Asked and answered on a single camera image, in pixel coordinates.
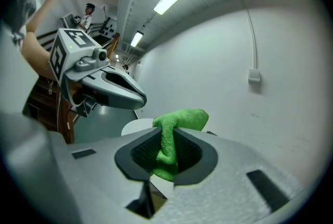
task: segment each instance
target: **white wall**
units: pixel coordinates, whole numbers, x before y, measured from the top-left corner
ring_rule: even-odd
[[[95,11],[92,15],[92,23],[103,23],[105,20],[105,13],[103,8],[98,7],[102,4],[101,2],[98,2],[97,0],[59,0],[38,26],[36,35],[62,28],[60,18],[70,12],[73,12],[75,16],[84,16],[84,9],[87,3],[96,4]]]
[[[205,130],[252,146],[307,185],[332,146],[331,26],[310,0],[244,1],[261,84],[247,81],[248,19],[239,0],[229,1],[184,21],[142,58],[134,78],[148,102],[138,116],[202,108],[210,116]]]

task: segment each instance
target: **gray floor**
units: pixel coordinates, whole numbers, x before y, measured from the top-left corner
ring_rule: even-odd
[[[96,105],[87,118],[80,117],[75,124],[75,144],[121,136],[122,129],[132,120],[132,110]]]

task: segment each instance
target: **black rectangular slot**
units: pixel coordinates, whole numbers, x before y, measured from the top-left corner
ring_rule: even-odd
[[[96,151],[94,151],[92,149],[87,149],[87,150],[72,153],[72,156],[74,157],[74,159],[79,159],[79,158],[82,158],[82,157],[85,157],[88,155],[92,155],[95,153],[96,153]]]
[[[272,212],[277,211],[289,202],[288,197],[261,170],[246,173],[256,190],[267,202]]]

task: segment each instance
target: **green microfiber towel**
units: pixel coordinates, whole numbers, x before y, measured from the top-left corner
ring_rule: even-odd
[[[162,127],[161,150],[153,173],[167,181],[173,181],[178,174],[177,154],[173,140],[173,128],[187,128],[201,131],[208,121],[208,114],[202,109],[184,109],[154,119],[153,127]]]

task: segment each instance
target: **person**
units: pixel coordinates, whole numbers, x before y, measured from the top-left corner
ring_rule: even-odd
[[[92,13],[95,11],[95,6],[93,4],[88,3],[85,9],[85,16],[82,17],[79,23],[79,30],[86,32],[89,26],[92,23]]]
[[[11,44],[41,76],[55,80],[48,60],[50,53],[38,42],[35,32],[49,9],[59,0],[11,0],[0,27],[0,41]]]

